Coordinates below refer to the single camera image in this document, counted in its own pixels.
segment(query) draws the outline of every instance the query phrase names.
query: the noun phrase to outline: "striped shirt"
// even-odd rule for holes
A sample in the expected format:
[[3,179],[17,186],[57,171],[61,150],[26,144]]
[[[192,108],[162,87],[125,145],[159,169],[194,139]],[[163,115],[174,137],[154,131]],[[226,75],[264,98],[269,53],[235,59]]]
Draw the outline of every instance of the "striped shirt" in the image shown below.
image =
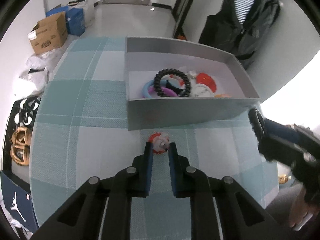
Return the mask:
[[241,24],[244,23],[254,0],[234,0],[236,6],[236,15]]

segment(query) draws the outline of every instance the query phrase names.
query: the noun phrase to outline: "brown cardboard box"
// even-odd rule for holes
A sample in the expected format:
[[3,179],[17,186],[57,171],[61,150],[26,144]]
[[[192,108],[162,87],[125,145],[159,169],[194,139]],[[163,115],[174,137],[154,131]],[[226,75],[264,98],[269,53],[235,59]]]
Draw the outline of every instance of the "brown cardboard box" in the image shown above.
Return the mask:
[[35,54],[63,46],[68,36],[65,12],[51,15],[41,21],[28,34]]

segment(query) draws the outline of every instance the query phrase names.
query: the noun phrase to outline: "table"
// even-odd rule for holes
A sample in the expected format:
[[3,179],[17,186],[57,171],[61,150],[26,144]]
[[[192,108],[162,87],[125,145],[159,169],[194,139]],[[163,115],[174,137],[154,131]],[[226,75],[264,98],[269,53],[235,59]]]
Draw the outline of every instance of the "table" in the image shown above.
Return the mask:
[[[232,120],[127,130],[125,38],[73,41],[44,92],[32,135],[30,185],[39,225],[89,177],[114,176],[166,131],[208,176],[233,176],[261,206],[278,193],[277,167],[259,155],[247,113]],[[133,198],[131,239],[190,237],[188,199],[171,191],[167,154],[153,159],[149,197]]]

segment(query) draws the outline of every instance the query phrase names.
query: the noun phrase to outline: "open box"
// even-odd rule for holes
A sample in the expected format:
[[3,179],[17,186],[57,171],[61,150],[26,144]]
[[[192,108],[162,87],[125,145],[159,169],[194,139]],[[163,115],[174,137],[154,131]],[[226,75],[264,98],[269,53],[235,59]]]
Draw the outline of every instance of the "open box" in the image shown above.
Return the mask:
[[[217,84],[215,94],[231,98],[143,98],[142,87],[166,68],[207,73]],[[125,82],[129,130],[230,119],[260,101],[233,54],[176,39],[127,37]]]

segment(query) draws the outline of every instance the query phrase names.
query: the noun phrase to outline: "purple ring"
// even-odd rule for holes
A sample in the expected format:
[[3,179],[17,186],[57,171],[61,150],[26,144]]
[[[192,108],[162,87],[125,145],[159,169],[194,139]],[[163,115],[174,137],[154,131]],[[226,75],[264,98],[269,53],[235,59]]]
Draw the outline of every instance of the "purple ring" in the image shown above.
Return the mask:
[[[162,91],[169,97],[177,97],[177,93],[172,91],[171,89],[169,88],[166,88],[166,87],[161,87]],[[155,88],[154,86],[151,86],[149,87],[148,89],[148,93],[150,94],[151,92],[154,92],[155,91]]]

